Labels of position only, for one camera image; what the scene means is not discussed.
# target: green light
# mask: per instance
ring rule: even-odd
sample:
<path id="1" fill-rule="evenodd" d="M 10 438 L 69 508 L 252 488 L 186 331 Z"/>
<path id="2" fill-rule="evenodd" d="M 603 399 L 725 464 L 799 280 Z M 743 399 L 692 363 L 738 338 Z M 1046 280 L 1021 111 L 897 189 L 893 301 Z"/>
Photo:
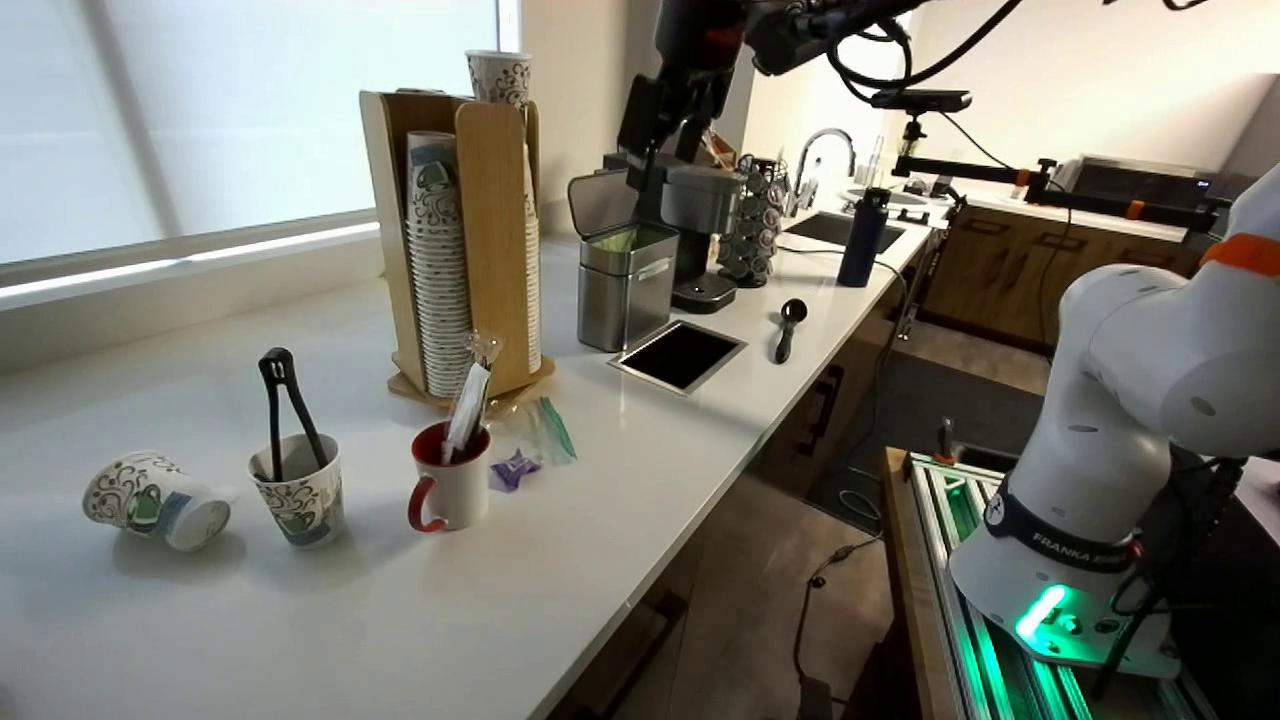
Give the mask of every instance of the green light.
<path id="1" fill-rule="evenodd" d="M 1034 603 L 1024 613 L 1024 619 L 1016 619 L 1016 637 L 1024 637 L 1027 644 L 1034 641 L 1034 626 L 1043 624 L 1046 613 L 1056 613 L 1056 603 L 1066 597 L 1063 583 L 1046 583 Z"/>

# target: sink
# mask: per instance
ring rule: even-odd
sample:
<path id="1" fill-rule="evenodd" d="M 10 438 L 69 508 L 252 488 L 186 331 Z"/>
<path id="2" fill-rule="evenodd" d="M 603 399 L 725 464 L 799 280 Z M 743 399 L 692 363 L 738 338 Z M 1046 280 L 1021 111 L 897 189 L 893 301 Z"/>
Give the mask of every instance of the sink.
<path id="1" fill-rule="evenodd" d="M 849 245 L 850 217 L 810 210 L 799 224 L 791 224 L 788 230 L 809 236 L 809 239 L 823 239 L 823 245 Z M 887 250 L 901 236 L 903 236 L 903 226 L 884 224 L 884 230 L 875 239 L 875 256 Z"/>

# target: tongs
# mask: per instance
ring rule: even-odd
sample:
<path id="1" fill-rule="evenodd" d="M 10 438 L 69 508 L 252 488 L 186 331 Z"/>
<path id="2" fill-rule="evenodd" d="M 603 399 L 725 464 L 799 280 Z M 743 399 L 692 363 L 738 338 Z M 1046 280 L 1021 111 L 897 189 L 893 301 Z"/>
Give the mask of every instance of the tongs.
<path id="1" fill-rule="evenodd" d="M 297 389 L 291 353 L 287 349 L 266 349 L 266 357 L 255 359 L 255 366 L 263 371 L 263 382 L 266 382 L 271 481 L 284 481 L 284 459 L 280 459 L 280 382 L 287 389 L 287 404 L 291 404 L 297 419 L 308 433 L 315 466 L 324 466 L 328 464 L 324 459 L 324 444 L 319 444 L 319 433 L 315 433 L 313 413 L 303 404 L 303 391 Z"/>

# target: wooden utensil holder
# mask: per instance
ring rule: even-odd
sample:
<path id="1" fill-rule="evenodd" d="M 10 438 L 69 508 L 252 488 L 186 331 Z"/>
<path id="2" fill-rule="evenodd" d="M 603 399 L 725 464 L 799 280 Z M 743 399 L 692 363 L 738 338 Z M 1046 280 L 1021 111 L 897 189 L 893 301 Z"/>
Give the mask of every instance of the wooden utensil holder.
<path id="1" fill-rule="evenodd" d="M 515 397 L 552 363 L 537 357 L 537 236 L 525 236 L 525 162 L 537 197 L 537 106 L 480 105 L 441 92 L 361 92 L 384 274 L 395 318 L 395 391 L 429 397 L 421 306 L 409 265 L 409 131 L 452 131 L 464 204 L 473 331 L 502 338 L 486 391 Z"/>

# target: black bottle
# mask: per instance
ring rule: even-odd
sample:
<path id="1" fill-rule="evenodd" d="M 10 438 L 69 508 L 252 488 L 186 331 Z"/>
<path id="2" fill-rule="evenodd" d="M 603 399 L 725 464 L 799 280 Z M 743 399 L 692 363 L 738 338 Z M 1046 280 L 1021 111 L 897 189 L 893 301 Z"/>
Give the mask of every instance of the black bottle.
<path id="1" fill-rule="evenodd" d="M 887 189 L 868 189 L 865 200 L 857 200 L 850 230 L 843 245 L 838 274 L 843 286 L 865 286 L 875 265 L 881 230 L 887 220 Z"/>

